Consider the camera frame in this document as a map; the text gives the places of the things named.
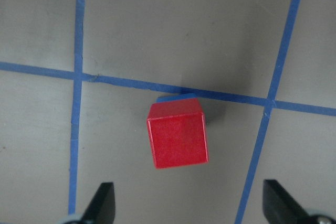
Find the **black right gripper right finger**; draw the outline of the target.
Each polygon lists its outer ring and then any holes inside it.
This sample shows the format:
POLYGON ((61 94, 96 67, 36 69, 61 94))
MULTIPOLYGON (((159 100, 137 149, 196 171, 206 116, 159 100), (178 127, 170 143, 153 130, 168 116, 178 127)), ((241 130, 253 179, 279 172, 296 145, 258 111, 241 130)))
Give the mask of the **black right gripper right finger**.
POLYGON ((312 223, 312 218, 275 179, 263 182, 263 214, 268 223, 312 223))

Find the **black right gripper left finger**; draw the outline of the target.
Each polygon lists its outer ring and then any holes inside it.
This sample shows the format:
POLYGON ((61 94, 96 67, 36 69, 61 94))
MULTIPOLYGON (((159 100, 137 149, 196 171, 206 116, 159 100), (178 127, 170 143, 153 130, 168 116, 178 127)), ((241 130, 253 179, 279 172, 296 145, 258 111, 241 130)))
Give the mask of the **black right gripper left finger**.
POLYGON ((113 182, 101 183, 86 211, 81 223, 108 223, 115 220, 116 201, 113 182))

